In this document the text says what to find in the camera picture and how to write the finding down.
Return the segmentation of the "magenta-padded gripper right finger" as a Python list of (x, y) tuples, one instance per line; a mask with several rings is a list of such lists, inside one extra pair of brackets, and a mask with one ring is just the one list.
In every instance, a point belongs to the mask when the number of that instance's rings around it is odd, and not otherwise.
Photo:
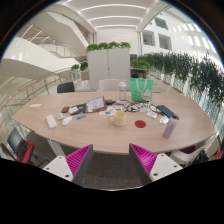
[(182, 169), (166, 154), (155, 154), (133, 143), (129, 144), (129, 154), (143, 186)]

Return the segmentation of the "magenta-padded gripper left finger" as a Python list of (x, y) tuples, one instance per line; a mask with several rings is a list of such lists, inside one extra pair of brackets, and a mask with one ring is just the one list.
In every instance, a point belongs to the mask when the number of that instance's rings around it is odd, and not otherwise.
[(81, 186), (93, 154), (93, 145), (90, 144), (68, 156), (57, 156), (44, 170)]

